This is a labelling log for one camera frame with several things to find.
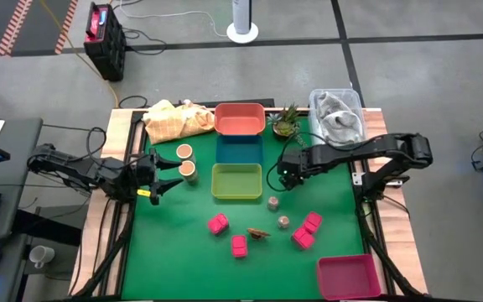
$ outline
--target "crumpled fabric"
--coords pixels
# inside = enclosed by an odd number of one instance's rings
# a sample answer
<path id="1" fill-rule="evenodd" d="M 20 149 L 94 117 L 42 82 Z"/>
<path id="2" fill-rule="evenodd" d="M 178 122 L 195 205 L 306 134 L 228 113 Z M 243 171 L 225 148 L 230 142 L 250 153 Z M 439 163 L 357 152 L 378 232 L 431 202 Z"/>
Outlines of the crumpled fabric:
<path id="1" fill-rule="evenodd" d="M 184 104 L 178 107 L 168 100 L 161 100 L 143 114 L 145 129 L 152 143 L 212 131 L 215 118 L 206 107 L 195 105 L 190 100 L 184 100 Z"/>
<path id="2" fill-rule="evenodd" d="M 322 134 L 332 145 L 358 143 L 363 138 L 361 119 L 337 96 L 318 96 L 318 119 Z"/>

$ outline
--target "potted plant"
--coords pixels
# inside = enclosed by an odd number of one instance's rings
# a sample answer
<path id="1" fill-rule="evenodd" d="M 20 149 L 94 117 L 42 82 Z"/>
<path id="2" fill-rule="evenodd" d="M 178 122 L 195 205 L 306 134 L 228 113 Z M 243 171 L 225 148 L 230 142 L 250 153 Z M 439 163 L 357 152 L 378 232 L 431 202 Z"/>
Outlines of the potted plant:
<path id="1" fill-rule="evenodd" d="M 299 132 L 298 107 L 294 104 L 279 113 L 271 113 L 267 122 L 272 125 L 273 135 L 279 140 L 285 140 L 290 135 Z"/>

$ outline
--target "mug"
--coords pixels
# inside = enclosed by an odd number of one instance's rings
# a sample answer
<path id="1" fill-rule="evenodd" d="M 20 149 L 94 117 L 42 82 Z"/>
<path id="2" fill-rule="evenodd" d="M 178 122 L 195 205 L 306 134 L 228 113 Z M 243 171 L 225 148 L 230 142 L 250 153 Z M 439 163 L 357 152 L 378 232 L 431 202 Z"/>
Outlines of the mug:
<path id="1" fill-rule="evenodd" d="M 46 263 L 53 260 L 55 250 L 51 247 L 36 246 L 29 252 L 29 260 L 34 263 L 36 269 L 41 269 Z"/>

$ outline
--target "yellow cable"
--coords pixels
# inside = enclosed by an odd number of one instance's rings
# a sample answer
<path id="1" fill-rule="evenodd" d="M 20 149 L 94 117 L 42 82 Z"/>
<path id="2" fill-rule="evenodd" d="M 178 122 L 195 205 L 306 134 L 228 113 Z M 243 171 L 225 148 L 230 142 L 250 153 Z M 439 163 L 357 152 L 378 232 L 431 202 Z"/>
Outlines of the yellow cable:
<path id="1" fill-rule="evenodd" d="M 89 68 L 92 70 L 92 72 L 95 73 L 95 75 L 97 75 L 102 81 L 104 81 L 104 79 L 101 77 L 100 73 L 98 73 L 98 71 L 96 70 L 96 68 L 93 67 L 85 59 L 83 59 L 83 57 L 80 56 L 80 54 L 77 52 L 77 49 L 72 44 L 72 41 L 70 41 L 70 38 L 68 37 L 68 35 L 66 34 L 66 32 L 63 30 L 63 27 L 60 25 L 59 21 L 57 20 L 57 18 L 55 17 L 55 15 L 51 11 L 51 9 L 49 9 L 49 7 L 46 4 L 46 2 L 44 0 L 40 0 L 40 4 L 42 4 L 42 6 L 46 10 L 46 12 L 48 12 L 49 15 L 50 15 L 50 17 L 54 20 L 55 25 L 57 25 L 57 27 L 59 28 L 60 32 L 63 33 L 63 35 L 65 36 L 66 40 L 68 41 L 68 44 L 70 44 L 70 47 L 72 48 L 72 50 L 74 50 L 74 54 L 77 55 L 77 57 L 80 58 L 80 60 L 82 60 L 83 63 L 85 63 L 87 66 L 89 66 Z M 109 88 L 109 90 L 111 91 L 113 97 L 115 98 L 115 108 L 117 109 L 118 108 L 118 96 L 117 96 L 117 93 L 115 92 L 115 90 L 113 89 L 113 87 L 111 86 L 111 84 L 108 81 L 104 81 L 104 82 L 106 83 L 107 87 Z"/>

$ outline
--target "brown figurine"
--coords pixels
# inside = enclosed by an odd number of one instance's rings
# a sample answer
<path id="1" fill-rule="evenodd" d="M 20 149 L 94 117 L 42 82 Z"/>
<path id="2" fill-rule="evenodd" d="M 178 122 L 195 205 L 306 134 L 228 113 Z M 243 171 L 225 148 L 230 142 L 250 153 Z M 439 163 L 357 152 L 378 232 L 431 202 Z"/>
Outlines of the brown figurine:
<path id="1" fill-rule="evenodd" d="M 260 240 L 269 236 L 269 233 L 258 229 L 248 228 L 247 231 L 249 232 L 249 235 L 251 235 L 251 238 L 255 240 Z"/>

